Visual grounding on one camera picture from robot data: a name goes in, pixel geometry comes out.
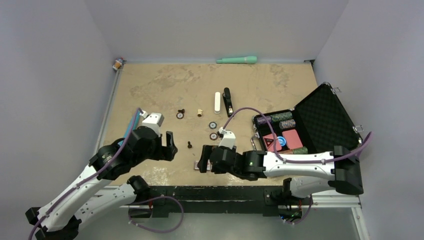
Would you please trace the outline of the red white staple box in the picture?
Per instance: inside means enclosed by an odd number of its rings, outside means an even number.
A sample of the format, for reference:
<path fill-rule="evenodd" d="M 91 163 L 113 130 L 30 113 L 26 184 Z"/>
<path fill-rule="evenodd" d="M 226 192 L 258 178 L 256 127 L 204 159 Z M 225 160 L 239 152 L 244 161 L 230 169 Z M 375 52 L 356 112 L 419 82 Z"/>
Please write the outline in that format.
<path fill-rule="evenodd" d="M 198 167 L 198 163 L 199 163 L 199 161 L 195 161 L 195 162 L 194 162 L 194 170 L 197 170 L 197 171 L 199 171 L 199 170 L 200 170 L 200 168 Z M 210 170 L 211 170 L 211 168 L 212 168 L 212 165 L 211 165 L 210 161 L 208 160 L 208 161 L 207 161 L 207 165 L 206 165 L 206 170 L 207 170 L 207 171 L 210 171 Z"/>

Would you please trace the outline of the black stapler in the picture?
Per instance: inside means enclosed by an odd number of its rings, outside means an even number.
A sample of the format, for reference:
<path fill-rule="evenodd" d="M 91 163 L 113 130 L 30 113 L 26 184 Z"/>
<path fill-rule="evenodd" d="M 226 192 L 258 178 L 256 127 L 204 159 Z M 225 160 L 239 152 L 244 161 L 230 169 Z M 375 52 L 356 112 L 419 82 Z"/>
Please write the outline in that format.
<path fill-rule="evenodd" d="M 228 87 L 223 89 L 222 93 L 223 102 L 226 110 L 227 117 L 230 118 L 234 114 L 231 92 Z"/>

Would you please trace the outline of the white stapler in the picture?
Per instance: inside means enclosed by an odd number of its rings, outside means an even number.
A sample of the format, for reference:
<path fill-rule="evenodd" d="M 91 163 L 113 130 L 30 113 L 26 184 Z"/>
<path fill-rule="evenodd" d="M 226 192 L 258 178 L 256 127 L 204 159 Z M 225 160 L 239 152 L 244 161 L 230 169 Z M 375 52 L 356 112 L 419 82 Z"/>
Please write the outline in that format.
<path fill-rule="evenodd" d="M 214 94 L 214 113 L 219 114 L 221 112 L 221 93 L 215 92 Z"/>

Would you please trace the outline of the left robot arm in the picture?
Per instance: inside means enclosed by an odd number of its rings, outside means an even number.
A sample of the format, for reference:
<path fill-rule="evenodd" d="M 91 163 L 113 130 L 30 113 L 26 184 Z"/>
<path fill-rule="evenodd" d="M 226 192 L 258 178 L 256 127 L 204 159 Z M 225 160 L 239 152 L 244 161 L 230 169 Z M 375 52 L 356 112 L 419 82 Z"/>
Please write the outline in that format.
<path fill-rule="evenodd" d="M 124 205 L 151 205 L 159 196 L 139 175 L 115 190 L 95 197 L 103 187 L 145 160 L 172 161 L 178 149 L 171 131 L 166 145 L 161 134 L 140 126 L 124 139 L 101 147 L 83 172 L 60 195 L 43 207 L 31 207 L 25 215 L 33 225 L 29 239 L 73 240 L 81 230 L 107 212 Z"/>

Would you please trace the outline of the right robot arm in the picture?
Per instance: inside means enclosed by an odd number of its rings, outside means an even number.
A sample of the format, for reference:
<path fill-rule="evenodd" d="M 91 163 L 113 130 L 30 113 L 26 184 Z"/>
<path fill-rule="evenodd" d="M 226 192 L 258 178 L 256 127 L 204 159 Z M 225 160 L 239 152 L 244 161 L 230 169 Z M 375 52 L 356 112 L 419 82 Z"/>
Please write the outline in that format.
<path fill-rule="evenodd" d="M 313 154 L 280 154 L 204 145 L 196 166 L 201 173 L 231 174 L 241 180 L 257 181 L 287 176 L 280 196 L 288 204 L 314 193 L 334 190 L 357 196 L 364 193 L 358 150 L 335 146 Z"/>

